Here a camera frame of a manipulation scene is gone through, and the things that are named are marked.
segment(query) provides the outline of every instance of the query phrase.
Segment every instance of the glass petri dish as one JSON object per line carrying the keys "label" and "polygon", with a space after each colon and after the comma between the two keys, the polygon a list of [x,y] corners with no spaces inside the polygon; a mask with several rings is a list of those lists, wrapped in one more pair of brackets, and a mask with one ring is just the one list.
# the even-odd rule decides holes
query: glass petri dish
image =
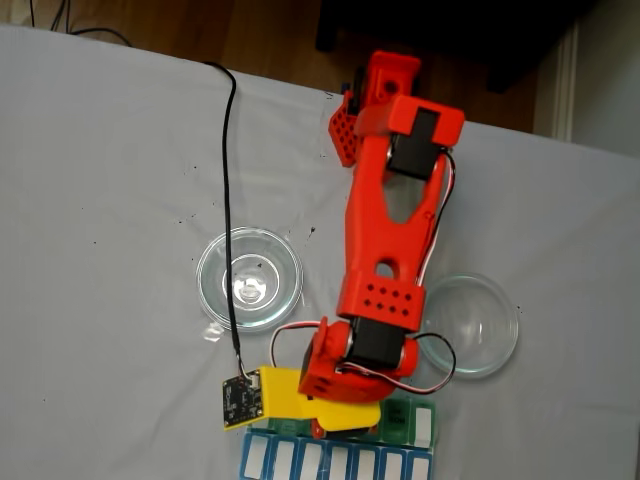
{"label": "glass petri dish", "polygon": [[[231,230],[233,304],[239,331],[259,331],[284,320],[302,292],[302,263],[291,246],[261,228]],[[226,329],[226,240],[222,234],[202,254],[196,279],[203,309]]]}
{"label": "glass petri dish", "polygon": [[[509,359],[518,340],[518,313],[494,281],[476,273],[458,273],[427,290],[423,331],[443,335],[456,352],[456,374],[485,377]],[[451,369],[451,354],[437,338],[419,340],[435,366]]]}

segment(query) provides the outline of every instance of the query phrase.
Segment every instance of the white tablecloth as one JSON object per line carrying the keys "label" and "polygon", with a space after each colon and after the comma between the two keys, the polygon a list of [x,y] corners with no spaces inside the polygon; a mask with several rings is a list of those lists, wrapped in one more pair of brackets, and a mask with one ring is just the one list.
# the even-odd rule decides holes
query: white tablecloth
{"label": "white tablecloth", "polygon": [[[0,45],[0,478],[236,478],[232,346],[202,339],[194,280],[223,230],[227,78],[24,28]],[[340,98],[237,78],[233,225],[286,235],[305,269],[292,319],[331,316],[352,175],[326,131]],[[497,374],[435,396],[436,478],[631,479],[640,162],[472,123],[455,156],[429,278],[503,285],[520,340]],[[268,336],[242,337],[248,368]],[[280,361],[299,365],[308,338],[283,336]]]}

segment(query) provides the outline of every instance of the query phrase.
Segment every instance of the mounting hole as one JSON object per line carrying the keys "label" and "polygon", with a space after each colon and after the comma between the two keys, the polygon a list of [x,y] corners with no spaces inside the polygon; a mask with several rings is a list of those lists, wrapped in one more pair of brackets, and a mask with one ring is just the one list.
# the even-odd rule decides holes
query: mounting hole
{"label": "mounting hole", "polygon": [[378,262],[376,265],[376,275],[379,277],[393,278],[393,267],[390,262]]}
{"label": "mounting hole", "polygon": [[389,94],[394,94],[398,91],[398,84],[391,80],[387,80],[386,82],[384,82],[383,87],[384,87],[384,91]]}

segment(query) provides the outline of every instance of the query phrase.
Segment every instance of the white card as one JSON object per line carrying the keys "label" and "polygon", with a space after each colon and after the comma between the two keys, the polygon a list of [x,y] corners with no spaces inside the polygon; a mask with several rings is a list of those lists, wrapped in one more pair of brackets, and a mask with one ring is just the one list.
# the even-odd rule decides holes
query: white card
{"label": "white card", "polygon": [[431,448],[431,410],[416,408],[416,447]]}
{"label": "white card", "polygon": [[402,474],[402,455],[387,453],[387,465],[384,469],[384,480],[395,480]]}
{"label": "white card", "polygon": [[293,464],[293,447],[294,444],[291,442],[278,442],[273,480],[289,480]]}
{"label": "white card", "polygon": [[307,443],[304,449],[304,458],[302,459],[300,480],[316,480],[318,478],[318,467],[320,466],[321,456],[322,447],[320,445],[317,443]]}
{"label": "white card", "polygon": [[251,437],[247,463],[244,466],[245,477],[256,480],[260,479],[260,476],[262,475],[262,465],[264,464],[264,455],[267,453],[268,443],[269,440],[266,437],[260,437],[257,435]]}
{"label": "white card", "polygon": [[358,459],[358,479],[373,480],[376,468],[376,454],[371,450],[360,450]]}
{"label": "white card", "polygon": [[346,448],[333,447],[331,450],[331,469],[329,470],[329,480],[345,480],[347,477],[347,460],[349,450]]}
{"label": "white card", "polygon": [[428,478],[429,478],[429,459],[414,458],[413,472],[411,473],[411,480],[428,480]]}

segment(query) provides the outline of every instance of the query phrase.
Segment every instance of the circuit board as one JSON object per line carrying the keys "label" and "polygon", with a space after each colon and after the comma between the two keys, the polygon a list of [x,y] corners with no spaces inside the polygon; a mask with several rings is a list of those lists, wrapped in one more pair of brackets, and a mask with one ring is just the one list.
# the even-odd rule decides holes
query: circuit board
{"label": "circuit board", "polygon": [[251,422],[264,415],[260,371],[233,377],[222,384],[222,405],[225,430]]}

